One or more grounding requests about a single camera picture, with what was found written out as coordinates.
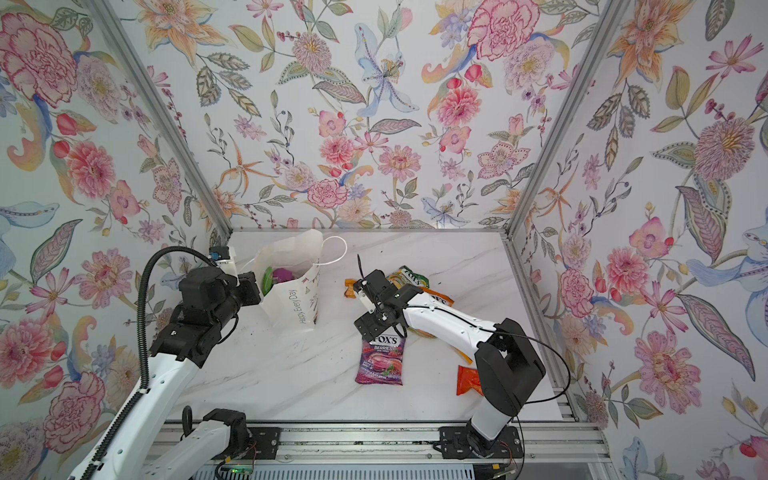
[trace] white paper bag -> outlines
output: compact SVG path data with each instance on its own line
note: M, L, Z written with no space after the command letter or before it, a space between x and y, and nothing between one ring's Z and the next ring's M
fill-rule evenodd
M332 238L344 242L344 253L332 262L320 263L323 244ZM253 272L263 292L264 272L268 267L290 270L296 280L276 283L259 304L274 329L307 332L315 328L318 313L320 266L334 263L346 254L346 241L328 237L318 230L308 230L295 237L279 240L259 250Z

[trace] red candy wrapper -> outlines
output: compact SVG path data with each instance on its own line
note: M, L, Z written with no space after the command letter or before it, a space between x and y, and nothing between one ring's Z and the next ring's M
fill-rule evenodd
M458 378L456 379L456 395L467 393L470 389L477 390L482 395L480 388L480 376L475 369L468 369L465 366L458 367Z
M377 336L371 343L363 340L355 381L363 385L402 385L402 351L405 347L406 339L400 338L392 329Z

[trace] floral wallpaper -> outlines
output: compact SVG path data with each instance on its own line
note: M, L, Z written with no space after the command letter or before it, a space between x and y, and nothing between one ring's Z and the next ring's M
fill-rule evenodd
M0 2L0 478L67 478L139 376L139 270L219 233L79 2ZM194 266L166 257L153 332Z
M111 4L235 228L502 227L601 11Z
M633 0L514 234L627 480L768 478L760 0Z

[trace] purple candy bag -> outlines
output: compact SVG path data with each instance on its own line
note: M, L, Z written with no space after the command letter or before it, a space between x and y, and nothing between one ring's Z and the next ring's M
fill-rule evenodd
M402 352L406 339L388 329L371 343L362 341L360 367L355 381L367 385L384 383L402 385Z

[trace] paper bag handle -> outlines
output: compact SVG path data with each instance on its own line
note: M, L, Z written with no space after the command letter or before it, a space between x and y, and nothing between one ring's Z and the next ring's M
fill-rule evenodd
M313 263L313 265L317 265L317 266L330 265L331 263L336 263L336 262L338 262L339 260L341 260L342 258L344 258L344 256L346 255L346 251L349 249L349 247L348 247L348 246L347 246L347 244L346 244L346 240L344 240L342 237L339 237L339 236L337 236L337 235L334 235L333 237L328 237L328 238L326 238L325 240L323 240L323 245L325 245L325 244L326 244L326 242L327 242L328 240L332 239L332 238L338 238L339 240L341 240L342 242L344 242L344 253L342 253L342 254L341 254L341 257L339 257L339 258L337 258L337 259L335 259L335 260L332 260L332 261L330 261L330 262L325 262L325 263Z

